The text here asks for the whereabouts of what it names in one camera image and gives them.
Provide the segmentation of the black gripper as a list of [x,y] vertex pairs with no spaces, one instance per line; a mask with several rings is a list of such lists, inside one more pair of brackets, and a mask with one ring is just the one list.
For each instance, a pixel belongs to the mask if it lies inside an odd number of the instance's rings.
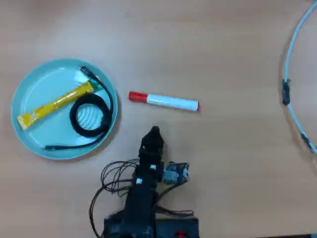
[[142,138],[139,149],[139,170],[141,173],[157,171],[162,161],[164,140],[158,126]]

